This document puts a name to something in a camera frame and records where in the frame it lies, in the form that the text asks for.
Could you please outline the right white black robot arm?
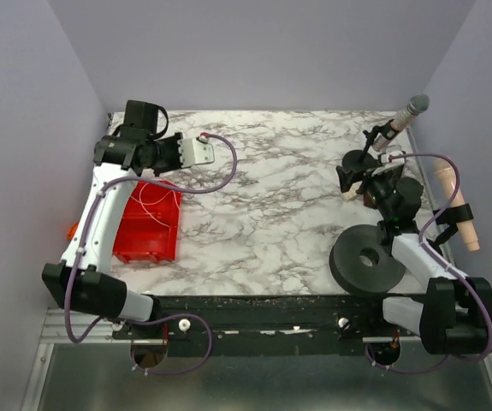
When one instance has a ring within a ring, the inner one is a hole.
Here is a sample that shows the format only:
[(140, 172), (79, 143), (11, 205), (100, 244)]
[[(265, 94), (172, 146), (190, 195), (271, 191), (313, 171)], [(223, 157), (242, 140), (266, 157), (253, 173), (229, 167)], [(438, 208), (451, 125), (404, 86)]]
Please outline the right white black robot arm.
[(424, 188), (395, 171), (363, 164), (336, 169), (341, 191), (369, 197), (381, 215), (375, 225), (343, 231), (329, 268), (348, 293), (382, 298), (383, 319), (420, 336), (431, 354), (468, 360), (492, 351), (492, 288), (449, 264), (423, 241), (416, 223)]

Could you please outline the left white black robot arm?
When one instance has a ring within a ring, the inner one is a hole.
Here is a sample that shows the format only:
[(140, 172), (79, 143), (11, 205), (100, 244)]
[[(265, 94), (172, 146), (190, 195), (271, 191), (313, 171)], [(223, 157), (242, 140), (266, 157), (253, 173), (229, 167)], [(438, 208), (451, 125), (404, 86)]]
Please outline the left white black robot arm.
[(181, 167), (181, 135), (166, 136), (158, 126), (167, 111), (157, 104), (129, 100), (124, 119), (94, 148), (92, 185), (85, 209), (57, 264), (46, 264), (42, 279), (57, 305), (107, 319), (148, 321), (155, 301), (109, 274), (113, 246), (137, 177)]

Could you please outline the black filament spool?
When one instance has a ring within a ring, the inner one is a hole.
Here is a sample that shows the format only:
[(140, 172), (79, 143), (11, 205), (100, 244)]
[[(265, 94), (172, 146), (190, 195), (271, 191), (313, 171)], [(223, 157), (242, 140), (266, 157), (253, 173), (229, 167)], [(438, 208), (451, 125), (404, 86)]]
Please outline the black filament spool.
[(351, 295), (384, 295), (405, 276), (405, 266), (387, 254), (376, 233), (376, 226), (354, 225), (339, 235), (330, 251), (330, 272)]

